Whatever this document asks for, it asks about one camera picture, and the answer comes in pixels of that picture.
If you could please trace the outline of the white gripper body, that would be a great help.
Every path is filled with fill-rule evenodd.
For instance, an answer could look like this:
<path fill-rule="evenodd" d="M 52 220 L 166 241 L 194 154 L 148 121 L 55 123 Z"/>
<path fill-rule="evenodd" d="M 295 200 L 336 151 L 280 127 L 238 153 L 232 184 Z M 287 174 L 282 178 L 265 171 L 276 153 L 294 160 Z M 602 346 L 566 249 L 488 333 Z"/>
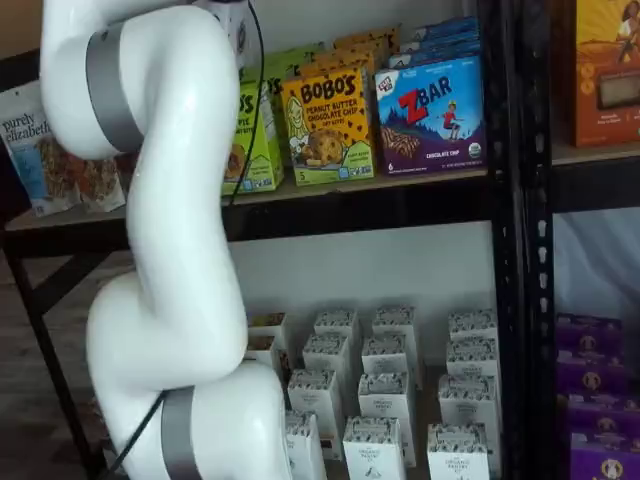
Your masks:
<path fill-rule="evenodd" d="M 239 68 L 246 64 L 248 15 L 247 1 L 215 2 L 215 16 L 227 34 Z"/>

